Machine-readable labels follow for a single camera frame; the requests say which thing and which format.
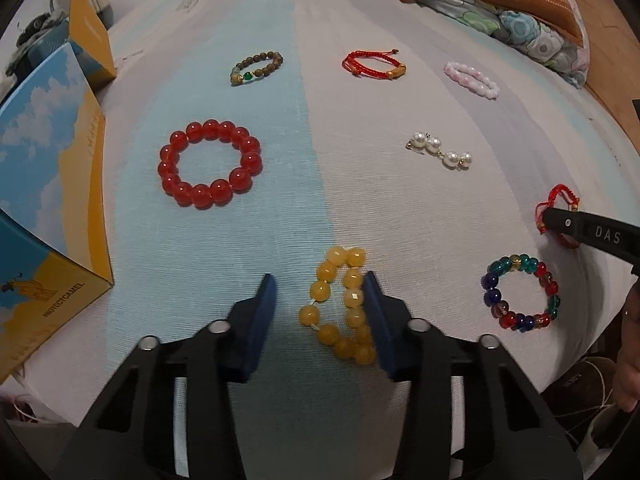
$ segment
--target pearl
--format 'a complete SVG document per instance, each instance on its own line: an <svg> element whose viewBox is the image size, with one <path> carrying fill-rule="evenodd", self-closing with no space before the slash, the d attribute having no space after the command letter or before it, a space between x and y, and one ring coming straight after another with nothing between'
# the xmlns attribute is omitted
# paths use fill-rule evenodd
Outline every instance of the pearl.
<svg viewBox="0 0 640 480"><path fill-rule="evenodd" d="M468 166L472 162L473 162L473 157L471 156L471 153L462 152L462 155L460 155L460 163L462 163L463 166Z"/></svg>
<svg viewBox="0 0 640 480"><path fill-rule="evenodd" d="M460 161L460 157L456 152L447 152L444 156L444 163L450 168L455 168Z"/></svg>
<svg viewBox="0 0 640 480"><path fill-rule="evenodd" d="M438 153L442 143L438 137L429 137L427 139L426 148L431 153Z"/></svg>
<svg viewBox="0 0 640 480"><path fill-rule="evenodd" d="M427 144L427 135L422 132L415 132L411 136L411 143L416 148L424 148Z"/></svg>

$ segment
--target gold bead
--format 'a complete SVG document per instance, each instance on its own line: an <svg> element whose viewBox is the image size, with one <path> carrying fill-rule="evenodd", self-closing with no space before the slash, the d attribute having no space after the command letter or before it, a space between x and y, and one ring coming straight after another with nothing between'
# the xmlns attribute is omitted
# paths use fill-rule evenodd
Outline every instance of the gold bead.
<svg viewBox="0 0 640 480"><path fill-rule="evenodd" d="M364 302L364 292L359 288L348 288L342 293L344 305L349 308L356 308Z"/></svg>
<svg viewBox="0 0 640 480"><path fill-rule="evenodd" d="M367 253L363 248L354 247L347 253L347 263L350 267L361 267L364 265L366 257Z"/></svg>
<svg viewBox="0 0 640 480"><path fill-rule="evenodd" d="M334 324L321 325L318 327L316 336L323 345L332 346L340 338L340 331Z"/></svg>
<svg viewBox="0 0 640 480"><path fill-rule="evenodd" d="M342 279L342 284L345 288L360 288L363 282L364 276L358 269L348 269Z"/></svg>
<svg viewBox="0 0 640 480"><path fill-rule="evenodd" d="M353 335L356 338L356 343L359 345L371 345L373 341L371 338L371 329L367 324L357 327Z"/></svg>
<svg viewBox="0 0 640 480"><path fill-rule="evenodd" d="M298 311L298 320L302 326L320 323L320 311L315 305L305 305Z"/></svg>
<svg viewBox="0 0 640 480"><path fill-rule="evenodd" d="M367 366L376 360L376 351L371 345L357 345L353 351L353 357L356 364Z"/></svg>
<svg viewBox="0 0 640 480"><path fill-rule="evenodd" d="M309 296L316 301L326 301L331 295L331 287L327 282L317 281L309 288Z"/></svg>
<svg viewBox="0 0 640 480"><path fill-rule="evenodd" d="M367 322L367 316L361 308L348 308L344 322L349 328L358 328Z"/></svg>
<svg viewBox="0 0 640 480"><path fill-rule="evenodd" d="M334 344L334 352L340 359L349 359L353 357L353 352L356 349L356 344L353 339L348 337L341 337Z"/></svg>
<svg viewBox="0 0 640 480"><path fill-rule="evenodd" d="M334 246L326 252L326 260L336 267L341 267L347 261L347 251L342 247Z"/></svg>
<svg viewBox="0 0 640 480"><path fill-rule="evenodd" d="M322 262L316 269L316 276L321 282L331 283L335 280L335 273L338 272L337 267L329 262Z"/></svg>

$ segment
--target blue and yellow box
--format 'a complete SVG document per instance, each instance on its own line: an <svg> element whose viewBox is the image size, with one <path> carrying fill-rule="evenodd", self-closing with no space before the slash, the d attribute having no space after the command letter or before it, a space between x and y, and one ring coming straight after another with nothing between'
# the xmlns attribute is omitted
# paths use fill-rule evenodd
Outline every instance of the blue and yellow box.
<svg viewBox="0 0 640 480"><path fill-rule="evenodd" d="M0 383L113 283L103 142L68 43L0 108Z"/></svg>

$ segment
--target bed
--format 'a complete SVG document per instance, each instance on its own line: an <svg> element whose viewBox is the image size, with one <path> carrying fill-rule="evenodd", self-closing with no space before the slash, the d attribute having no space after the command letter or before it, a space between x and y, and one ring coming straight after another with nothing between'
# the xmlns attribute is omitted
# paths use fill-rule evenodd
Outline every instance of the bed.
<svg viewBox="0 0 640 480"><path fill-rule="evenodd" d="M589 93L515 50L397 0L149 0L110 37L119 75L100 100L115 286L25 367L28 389L70 422L141 336L190 336L270 272L278 304L260 366L232 389L248 478L388 476L408 388L377 366L338 360L297 321L334 244L366 248L385 293L448 335L497 334L540 390L622 306L630 266L541 235L534 208L562 183L582 209L640 225L638 153ZM407 66L397 80L340 65L353 50L393 48ZM231 68L262 50L282 53L278 73L232 88ZM451 60L489 75L500 96L449 80ZM209 118L254 133L264 169L225 207L179 208L160 188L158 150ZM406 150L416 130L471 152L471 167L451 171ZM207 181L235 162L232 150L199 145L183 154L182 176ZM487 265L512 253L536 255L558 280L562 307L549 328L502 330L482 301ZM544 308L537 280L510 275L501 289L521 312ZM322 312L339 322L337 298ZM463 444L460 386L452 450ZM176 423L186 473L182 405Z"/></svg>

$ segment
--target light blue stripe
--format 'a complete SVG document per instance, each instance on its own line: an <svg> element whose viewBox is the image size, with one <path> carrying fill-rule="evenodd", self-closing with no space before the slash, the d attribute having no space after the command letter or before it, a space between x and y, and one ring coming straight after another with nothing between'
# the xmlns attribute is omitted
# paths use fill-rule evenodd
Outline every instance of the light blue stripe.
<svg viewBox="0 0 640 480"><path fill-rule="evenodd" d="M117 366L147 333L163 340L192 335L252 296L271 272L278 305L260 366L248 384L232 389L247 476L352 478L360 413L354 368L322 348L296 317L334 228L312 146L293 10L294 0L243 0L193 47L141 115L115 193L108 357ZM232 88L235 63L268 50L282 53L283 66ZM255 134L264 170L228 205L180 208L161 191L158 149L171 131L210 117ZM202 142L181 155L180 174L192 184L211 182L238 159L229 144Z"/></svg>

